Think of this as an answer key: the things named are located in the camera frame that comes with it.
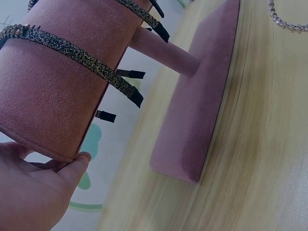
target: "pink velvet stand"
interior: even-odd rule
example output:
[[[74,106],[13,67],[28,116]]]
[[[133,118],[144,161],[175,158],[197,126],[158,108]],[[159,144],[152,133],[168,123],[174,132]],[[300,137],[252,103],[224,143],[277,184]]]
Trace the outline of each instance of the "pink velvet stand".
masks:
[[[152,52],[149,46],[142,49],[145,36],[135,34],[133,48],[182,74],[154,146],[153,171],[189,182],[200,179],[231,62],[239,6],[240,0],[218,6],[199,25],[186,55],[172,44],[160,43],[161,49]]]
[[[152,6],[149,0],[134,1],[147,11]],[[189,52],[140,27],[141,19],[115,0],[39,0],[24,23],[78,45],[112,69],[130,46],[179,72],[151,167],[197,182],[228,75],[239,1],[225,0],[199,25]],[[71,162],[107,87],[60,53],[9,39],[0,51],[0,131],[36,152]]]

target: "fingernail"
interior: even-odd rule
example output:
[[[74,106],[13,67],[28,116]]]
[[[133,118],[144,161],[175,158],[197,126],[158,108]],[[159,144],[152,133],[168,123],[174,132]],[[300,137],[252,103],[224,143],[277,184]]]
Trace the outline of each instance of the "fingernail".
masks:
[[[91,161],[91,159],[92,159],[92,156],[91,156],[91,154],[90,154],[90,153],[87,153],[87,152],[81,152],[81,153],[79,153],[79,155],[78,155],[78,156],[80,156],[80,155],[84,156],[84,157],[85,157],[85,158],[87,158],[89,161]]]

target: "black plastic end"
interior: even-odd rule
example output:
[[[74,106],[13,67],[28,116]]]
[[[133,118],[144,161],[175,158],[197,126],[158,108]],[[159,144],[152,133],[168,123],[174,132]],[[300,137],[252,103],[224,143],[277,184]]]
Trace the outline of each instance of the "black plastic end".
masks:
[[[165,14],[162,10],[162,8],[160,8],[160,6],[158,5],[156,0],[150,0],[151,4],[154,6],[154,8],[157,10],[157,12],[159,13],[159,15],[164,18]]]
[[[111,123],[114,123],[116,119],[116,115],[108,113],[108,112],[104,112],[104,111],[98,111],[97,115],[99,119],[105,120]]]
[[[128,77],[143,79],[144,75],[145,75],[145,72],[142,72],[142,71],[130,71]]]
[[[139,108],[141,107],[143,96],[139,93],[139,91],[135,88],[134,94],[129,98],[133,103],[135,103]]]
[[[168,43],[170,35],[161,23],[158,23],[158,26],[153,29],[166,43]]]

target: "gold sparkly headband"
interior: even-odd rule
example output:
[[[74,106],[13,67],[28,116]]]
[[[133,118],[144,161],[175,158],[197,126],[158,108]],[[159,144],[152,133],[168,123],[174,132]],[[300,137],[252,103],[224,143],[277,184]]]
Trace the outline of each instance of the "gold sparkly headband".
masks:
[[[80,47],[56,35],[40,30],[39,28],[40,26],[35,28],[35,26],[30,27],[30,25],[27,24],[24,26],[19,24],[5,27],[0,32],[0,50],[8,39],[13,38],[38,43],[83,65],[126,95],[138,107],[141,106],[143,96],[134,86],[125,81],[114,70]]]
[[[39,0],[30,0],[28,4],[28,11],[34,7],[35,4],[38,3]],[[144,8],[140,7],[136,4],[133,0],[116,0],[121,5],[128,8],[134,14],[136,14],[139,18],[145,21],[165,42],[168,43],[170,35],[168,34],[167,30],[163,27],[163,25],[157,21],[151,14],[146,12]],[[158,6],[155,0],[150,1],[153,6],[158,10],[158,12],[164,17],[164,13],[162,12],[161,8]]]

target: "human hand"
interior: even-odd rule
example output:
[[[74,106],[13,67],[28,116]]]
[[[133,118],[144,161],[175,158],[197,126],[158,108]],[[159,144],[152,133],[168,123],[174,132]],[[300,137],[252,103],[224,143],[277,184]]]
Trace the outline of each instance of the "human hand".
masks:
[[[91,155],[80,153],[65,165],[51,160],[28,163],[32,151],[0,143],[0,230],[49,231],[66,212]]]

